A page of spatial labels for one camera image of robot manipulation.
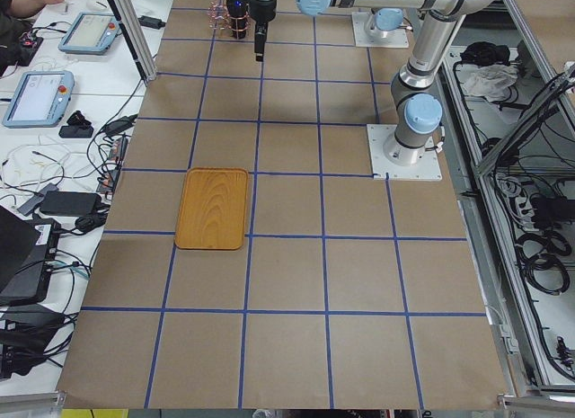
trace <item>person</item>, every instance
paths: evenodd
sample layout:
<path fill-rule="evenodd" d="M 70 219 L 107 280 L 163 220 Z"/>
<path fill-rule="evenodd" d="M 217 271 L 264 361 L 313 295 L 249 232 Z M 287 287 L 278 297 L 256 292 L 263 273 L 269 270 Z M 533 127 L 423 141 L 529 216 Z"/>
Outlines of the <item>person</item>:
<path fill-rule="evenodd" d="M 63 3 L 64 0 L 0 0 L 0 46 L 9 47 L 31 28 L 22 21 L 41 11 L 46 4 Z"/>

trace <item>floor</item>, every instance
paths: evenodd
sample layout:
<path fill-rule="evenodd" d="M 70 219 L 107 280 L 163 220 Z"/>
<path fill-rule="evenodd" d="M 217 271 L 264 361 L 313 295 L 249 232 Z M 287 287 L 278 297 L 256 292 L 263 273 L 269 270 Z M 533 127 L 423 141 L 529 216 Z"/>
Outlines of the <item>floor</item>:
<path fill-rule="evenodd" d="M 506 387 L 441 182 L 375 181 L 409 50 L 279 0 L 263 65 L 175 0 L 58 388 L 67 407 L 489 409 Z M 235 252 L 173 244 L 190 167 L 242 167 Z"/>

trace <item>tablet device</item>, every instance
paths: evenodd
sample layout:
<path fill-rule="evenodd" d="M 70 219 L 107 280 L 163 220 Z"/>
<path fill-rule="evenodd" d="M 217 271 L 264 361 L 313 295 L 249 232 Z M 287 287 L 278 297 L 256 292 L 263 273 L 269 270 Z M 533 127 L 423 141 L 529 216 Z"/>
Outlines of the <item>tablet device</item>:
<path fill-rule="evenodd" d="M 74 88 L 71 72 L 25 72 L 8 105 L 2 124 L 7 128 L 56 126 Z"/>
<path fill-rule="evenodd" d="M 104 54 L 119 33 L 111 13 L 81 12 L 57 46 L 67 54 Z"/>

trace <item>black connector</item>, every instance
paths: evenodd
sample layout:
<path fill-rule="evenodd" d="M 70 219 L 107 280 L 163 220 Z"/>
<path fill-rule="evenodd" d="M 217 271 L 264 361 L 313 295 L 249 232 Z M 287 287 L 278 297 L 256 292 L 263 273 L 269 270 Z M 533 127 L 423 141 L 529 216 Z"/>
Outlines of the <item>black connector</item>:
<path fill-rule="evenodd" d="M 151 16 L 140 16 L 138 19 L 142 27 L 149 27 L 150 29 L 160 30 L 165 27 L 165 22 L 159 18 L 152 18 Z"/>
<path fill-rule="evenodd" d="M 106 134 L 106 136 L 108 137 L 113 137 L 115 135 L 118 135 L 128 129 L 130 129 L 131 127 L 134 126 L 134 121 L 137 118 L 137 114 L 134 115 L 130 115 L 130 116 L 124 116 L 120 119 L 111 121 L 110 123 L 106 124 L 102 130 L 103 132 Z"/>

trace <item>black cloth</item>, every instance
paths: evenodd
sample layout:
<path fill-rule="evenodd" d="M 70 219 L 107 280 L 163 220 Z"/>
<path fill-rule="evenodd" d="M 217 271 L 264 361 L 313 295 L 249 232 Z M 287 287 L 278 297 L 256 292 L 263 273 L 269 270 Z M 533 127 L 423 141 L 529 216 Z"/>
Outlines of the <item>black cloth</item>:
<path fill-rule="evenodd" d="M 28 22 L 8 14 L 11 5 L 12 0 L 0 0 L 0 45 L 10 45 L 18 41 L 22 33 L 31 28 Z"/>

